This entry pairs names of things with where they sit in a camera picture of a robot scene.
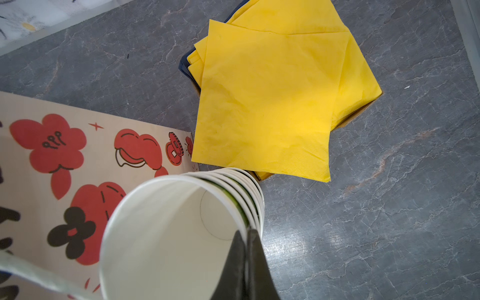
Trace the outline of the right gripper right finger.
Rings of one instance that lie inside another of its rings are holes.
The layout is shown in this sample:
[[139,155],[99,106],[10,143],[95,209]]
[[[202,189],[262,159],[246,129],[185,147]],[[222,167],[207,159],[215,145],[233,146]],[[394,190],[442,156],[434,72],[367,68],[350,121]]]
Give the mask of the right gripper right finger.
[[248,300],[279,300],[270,269],[256,229],[247,232],[246,297]]

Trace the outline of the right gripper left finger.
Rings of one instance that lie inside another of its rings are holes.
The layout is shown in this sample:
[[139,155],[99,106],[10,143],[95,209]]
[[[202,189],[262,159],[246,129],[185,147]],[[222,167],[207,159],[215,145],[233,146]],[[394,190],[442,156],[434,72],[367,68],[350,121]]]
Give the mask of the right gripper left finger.
[[245,298],[246,246],[236,231],[219,282],[211,300],[243,300]]

